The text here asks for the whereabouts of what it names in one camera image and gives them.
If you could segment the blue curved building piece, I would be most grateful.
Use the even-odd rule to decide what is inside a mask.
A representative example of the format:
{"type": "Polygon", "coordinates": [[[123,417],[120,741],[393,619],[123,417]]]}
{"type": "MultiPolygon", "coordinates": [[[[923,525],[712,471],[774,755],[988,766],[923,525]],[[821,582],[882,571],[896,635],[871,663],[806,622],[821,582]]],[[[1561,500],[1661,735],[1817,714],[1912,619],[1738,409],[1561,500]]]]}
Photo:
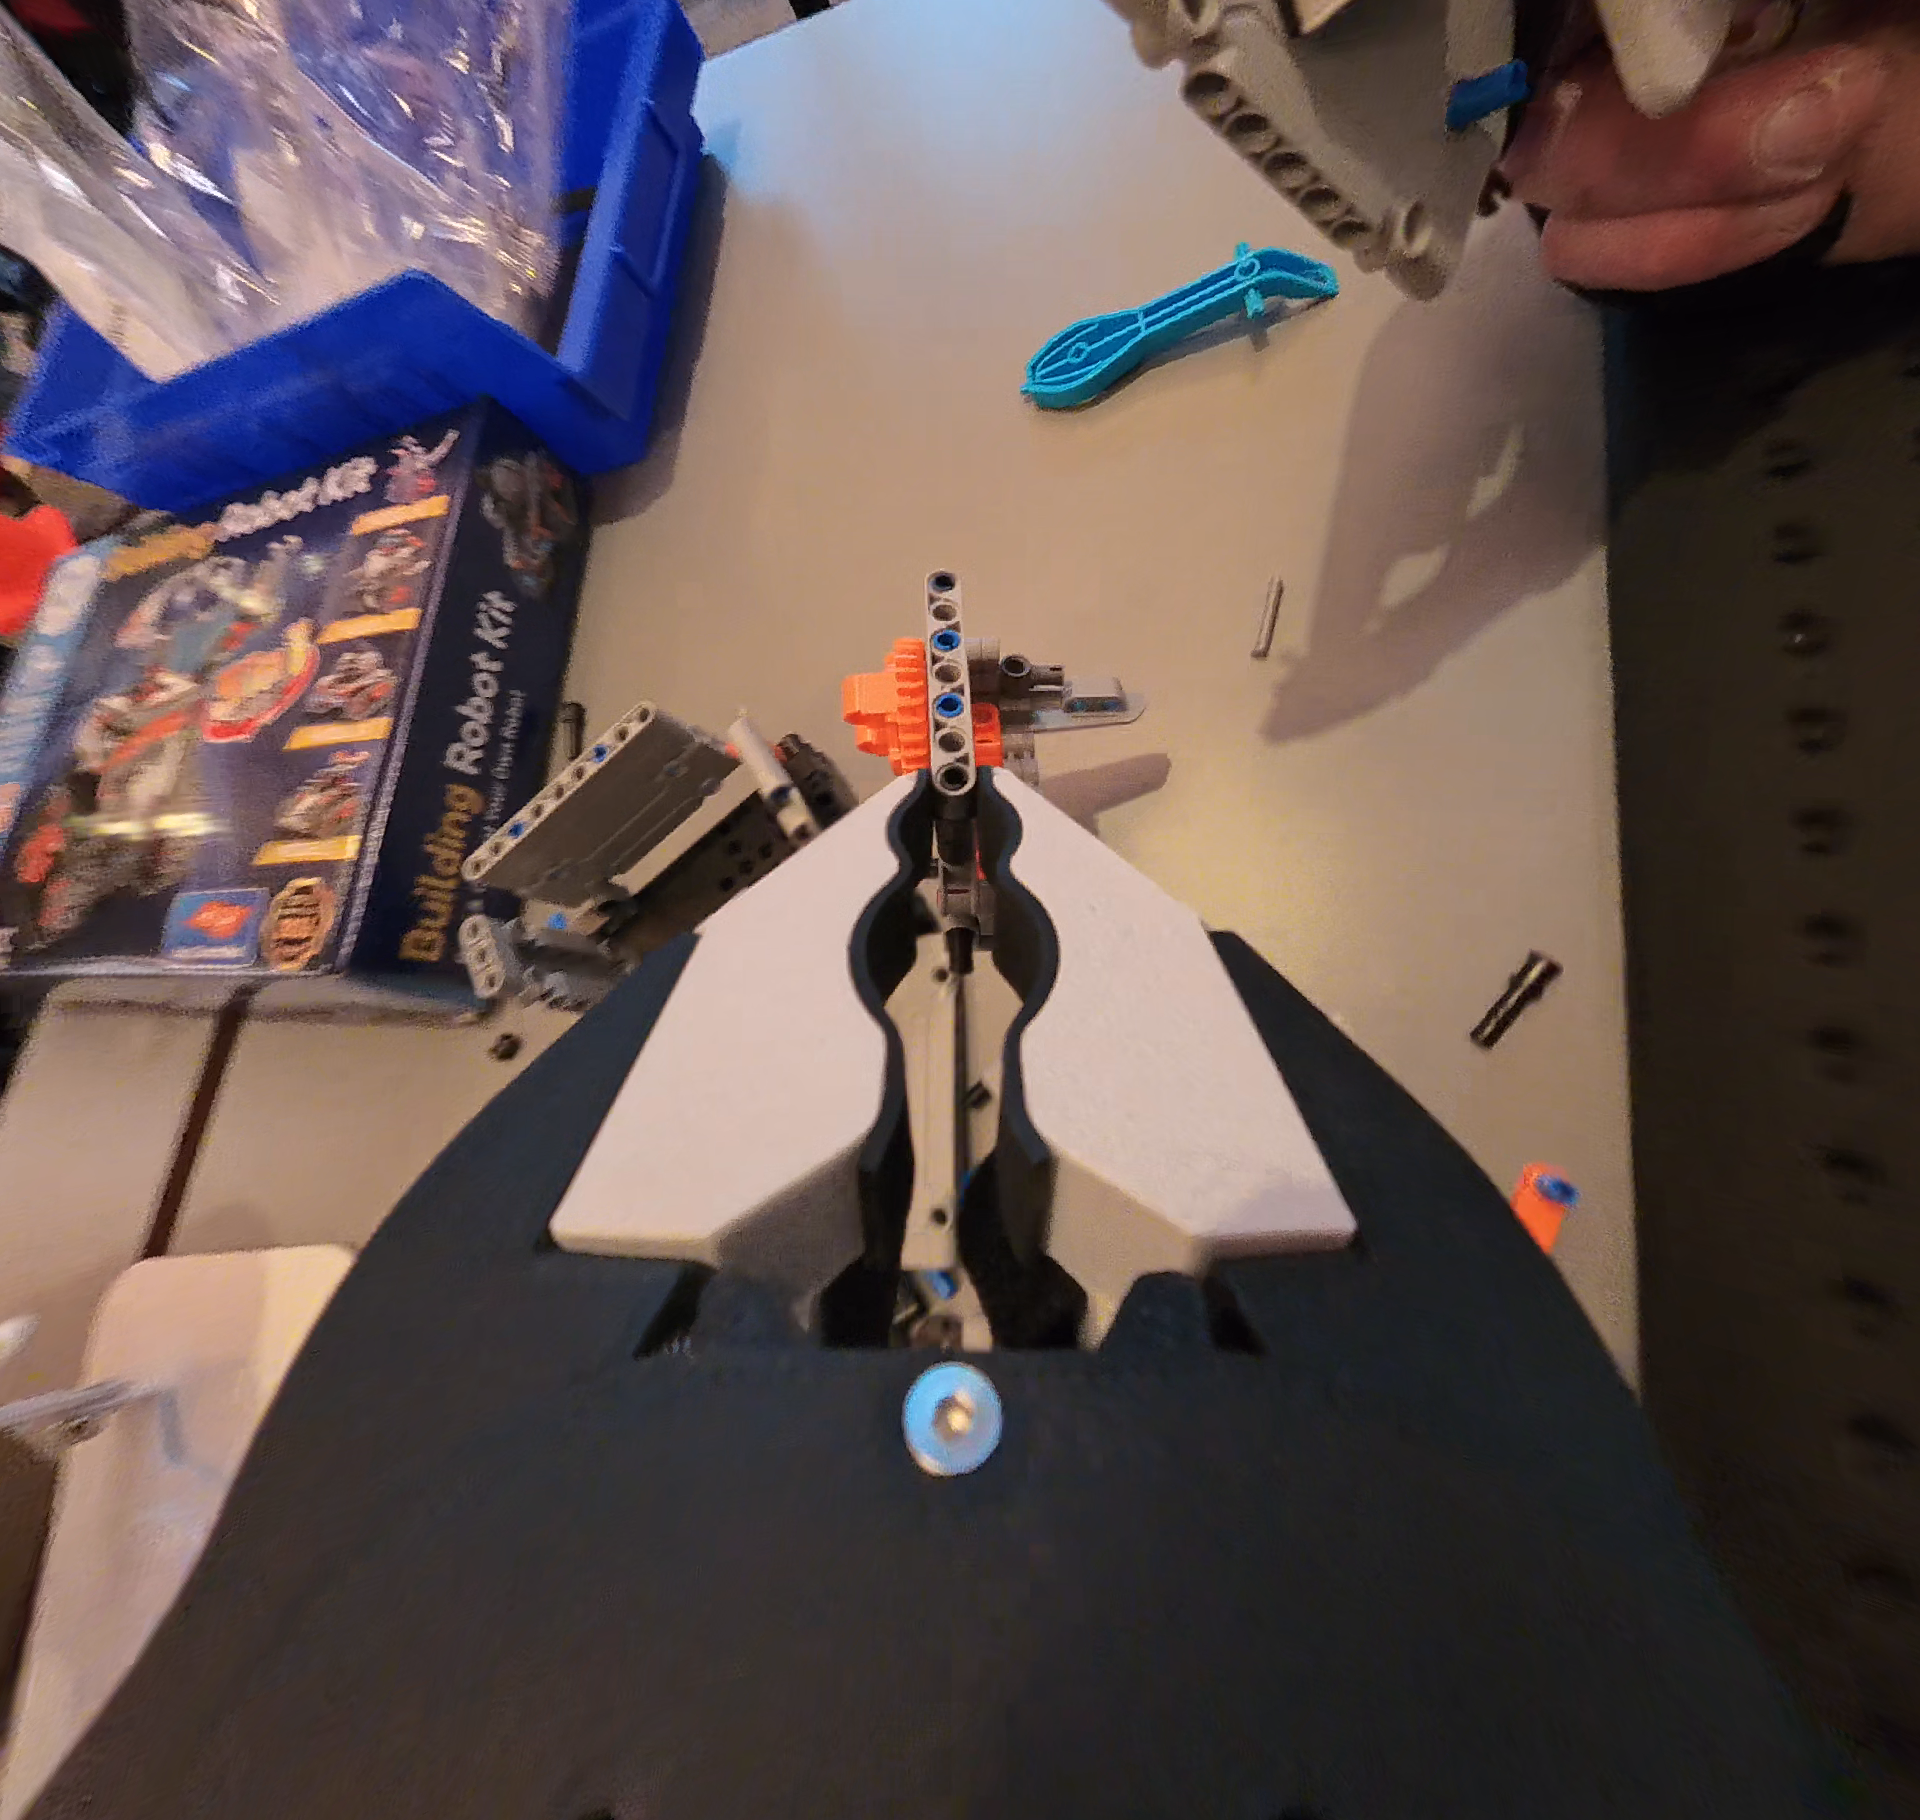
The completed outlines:
{"type": "Polygon", "coordinates": [[[1258,339],[1337,295],[1330,261],[1241,244],[1226,261],[1164,295],[1060,327],[1028,360],[1022,396],[1044,411],[1077,411],[1191,345],[1232,334],[1258,339]]]}

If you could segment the bundle of clear plastic bags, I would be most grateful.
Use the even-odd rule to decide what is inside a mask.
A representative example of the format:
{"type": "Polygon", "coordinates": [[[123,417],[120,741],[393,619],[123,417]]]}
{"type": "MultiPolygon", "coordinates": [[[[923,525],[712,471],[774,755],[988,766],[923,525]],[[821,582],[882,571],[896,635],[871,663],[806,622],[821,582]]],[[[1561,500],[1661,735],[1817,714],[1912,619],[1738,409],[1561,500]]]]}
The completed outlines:
{"type": "Polygon", "coordinates": [[[576,0],[121,6],[130,131],[5,14],[2,236],[143,376],[404,273],[542,324],[576,0]]]}

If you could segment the black connector pin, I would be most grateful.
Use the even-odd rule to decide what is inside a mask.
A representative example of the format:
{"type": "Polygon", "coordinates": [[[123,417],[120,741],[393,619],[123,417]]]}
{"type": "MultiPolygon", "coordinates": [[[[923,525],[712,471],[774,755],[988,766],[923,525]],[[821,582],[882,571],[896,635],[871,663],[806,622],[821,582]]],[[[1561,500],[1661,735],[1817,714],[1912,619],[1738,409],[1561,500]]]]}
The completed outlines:
{"type": "Polygon", "coordinates": [[[1563,966],[1541,949],[1531,949],[1508,976],[1502,993],[1475,1018],[1469,1040],[1478,1051],[1493,1051],[1561,976],[1563,966]]]}

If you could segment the white booklet stand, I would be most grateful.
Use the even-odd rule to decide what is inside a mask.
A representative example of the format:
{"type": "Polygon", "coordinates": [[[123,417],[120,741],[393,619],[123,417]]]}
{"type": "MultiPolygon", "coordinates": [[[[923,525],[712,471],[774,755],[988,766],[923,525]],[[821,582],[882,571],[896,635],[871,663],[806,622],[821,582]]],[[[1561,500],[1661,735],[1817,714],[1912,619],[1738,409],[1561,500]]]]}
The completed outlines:
{"type": "Polygon", "coordinates": [[[5,1444],[56,1476],[13,1708],[77,1733],[197,1566],[348,1246],[132,1264],[104,1296],[77,1379],[5,1400],[5,1444]]]}

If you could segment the blue plastic bin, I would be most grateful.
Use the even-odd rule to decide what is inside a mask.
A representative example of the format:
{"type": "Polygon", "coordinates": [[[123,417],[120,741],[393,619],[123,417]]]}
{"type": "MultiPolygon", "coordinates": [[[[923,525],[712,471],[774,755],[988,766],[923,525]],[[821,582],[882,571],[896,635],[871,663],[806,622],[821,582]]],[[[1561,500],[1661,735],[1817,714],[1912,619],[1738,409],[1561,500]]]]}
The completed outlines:
{"type": "Polygon", "coordinates": [[[407,273],[155,382],[56,305],[9,453],[144,510],[187,512],[493,398],[585,473],[640,461],[698,203],[700,65],[677,0],[576,0],[565,192],[591,198],[565,217],[578,253],[552,341],[407,273]]]}

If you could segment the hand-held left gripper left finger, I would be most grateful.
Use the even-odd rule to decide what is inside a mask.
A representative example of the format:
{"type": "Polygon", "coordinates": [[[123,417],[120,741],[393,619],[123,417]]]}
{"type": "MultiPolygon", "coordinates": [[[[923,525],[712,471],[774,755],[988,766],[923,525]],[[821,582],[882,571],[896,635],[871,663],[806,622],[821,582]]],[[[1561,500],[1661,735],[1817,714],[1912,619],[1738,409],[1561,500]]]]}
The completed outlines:
{"type": "Polygon", "coordinates": [[[921,781],[894,780],[693,939],[559,1205],[557,1247],[774,1288],[887,1337],[914,1191],[899,1032],[921,781]]]}

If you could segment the blue robot kit box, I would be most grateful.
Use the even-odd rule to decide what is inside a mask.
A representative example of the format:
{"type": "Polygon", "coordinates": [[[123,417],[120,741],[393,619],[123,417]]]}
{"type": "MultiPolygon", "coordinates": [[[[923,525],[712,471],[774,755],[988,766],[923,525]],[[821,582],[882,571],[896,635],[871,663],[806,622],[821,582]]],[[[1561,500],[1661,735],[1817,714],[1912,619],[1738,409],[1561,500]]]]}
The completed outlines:
{"type": "Polygon", "coordinates": [[[61,559],[2,713],[2,968],[468,1005],[547,780],[585,478],[490,398],[61,559]]]}

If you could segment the grey building kit robot assembly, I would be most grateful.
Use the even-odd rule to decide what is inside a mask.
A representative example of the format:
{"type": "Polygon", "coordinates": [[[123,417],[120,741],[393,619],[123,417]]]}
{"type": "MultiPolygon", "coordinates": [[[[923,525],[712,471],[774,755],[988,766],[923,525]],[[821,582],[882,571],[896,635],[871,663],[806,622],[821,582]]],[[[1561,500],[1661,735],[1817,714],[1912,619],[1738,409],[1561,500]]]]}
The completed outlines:
{"type": "Polygon", "coordinates": [[[722,733],[644,703],[621,714],[476,847],[463,878],[515,897],[468,916],[468,975],[486,997],[542,975],[627,968],[764,883],[858,806],[803,735],[750,714],[722,733]]]}

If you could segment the orange and grey wing assembly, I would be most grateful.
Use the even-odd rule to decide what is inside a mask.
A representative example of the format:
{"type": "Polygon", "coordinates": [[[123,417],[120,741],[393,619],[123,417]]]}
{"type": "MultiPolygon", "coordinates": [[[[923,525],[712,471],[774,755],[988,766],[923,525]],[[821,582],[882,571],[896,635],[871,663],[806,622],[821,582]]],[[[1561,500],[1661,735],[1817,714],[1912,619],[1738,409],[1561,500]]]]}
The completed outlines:
{"type": "Polygon", "coordinates": [[[903,1052],[914,1191],[899,1247],[891,1341],[942,1352],[996,1345],[966,1259],[966,1193],[994,1162],[1002,1040],[1018,993],[996,973],[996,891],[980,844],[983,774],[1039,785],[1039,737],[1140,722],[1147,695],[1116,674],[1073,674],[965,625],[963,584],[924,581],[923,634],[843,684],[861,753],[924,775],[930,853],[918,885],[916,965],[889,995],[903,1052]]]}

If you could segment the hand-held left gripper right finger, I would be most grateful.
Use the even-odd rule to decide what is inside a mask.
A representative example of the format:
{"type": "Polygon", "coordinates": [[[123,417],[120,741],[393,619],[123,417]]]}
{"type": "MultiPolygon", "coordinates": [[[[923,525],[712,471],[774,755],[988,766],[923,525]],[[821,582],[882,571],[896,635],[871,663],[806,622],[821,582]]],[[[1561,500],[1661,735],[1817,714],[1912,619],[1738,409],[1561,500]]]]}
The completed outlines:
{"type": "Polygon", "coordinates": [[[1136,1284],[1335,1252],[1356,1216],[1210,930],[1018,777],[996,780],[996,1189],[1104,1337],[1136,1284]]]}

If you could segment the long light grey building block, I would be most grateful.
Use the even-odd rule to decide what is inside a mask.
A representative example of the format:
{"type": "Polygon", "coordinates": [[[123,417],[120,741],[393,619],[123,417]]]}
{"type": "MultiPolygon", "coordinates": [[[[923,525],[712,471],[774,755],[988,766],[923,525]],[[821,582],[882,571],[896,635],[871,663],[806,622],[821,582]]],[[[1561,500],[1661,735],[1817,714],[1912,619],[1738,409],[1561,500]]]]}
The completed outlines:
{"type": "Polygon", "coordinates": [[[1290,35],[1285,0],[1104,0],[1139,57],[1358,268],[1410,299],[1451,282],[1508,133],[1497,104],[1458,127],[1458,87],[1518,61],[1518,34],[1452,0],[1356,0],[1290,35]]]}

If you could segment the black perforated mat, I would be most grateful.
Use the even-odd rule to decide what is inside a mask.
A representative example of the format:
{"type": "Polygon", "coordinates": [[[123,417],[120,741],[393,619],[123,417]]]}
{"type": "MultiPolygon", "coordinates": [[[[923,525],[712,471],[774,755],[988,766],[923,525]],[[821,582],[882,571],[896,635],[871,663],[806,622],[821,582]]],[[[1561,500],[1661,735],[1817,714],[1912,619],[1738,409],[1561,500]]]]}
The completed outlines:
{"type": "Polygon", "coordinates": [[[1605,331],[1641,1394],[1917,1815],[1917,260],[1605,331]]]}

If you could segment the person's right hand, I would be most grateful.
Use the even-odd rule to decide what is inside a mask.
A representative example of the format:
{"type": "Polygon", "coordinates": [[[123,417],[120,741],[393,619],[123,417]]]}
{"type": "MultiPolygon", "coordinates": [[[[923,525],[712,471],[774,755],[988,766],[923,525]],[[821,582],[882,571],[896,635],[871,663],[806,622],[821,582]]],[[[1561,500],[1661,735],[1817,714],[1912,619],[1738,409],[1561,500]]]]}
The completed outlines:
{"type": "Polygon", "coordinates": [[[1587,58],[1529,110],[1504,171],[1545,214],[1549,274],[1655,294],[1760,267],[1839,217],[1822,258],[1919,249],[1917,24],[1751,61],[1678,113],[1629,104],[1587,58]]]}

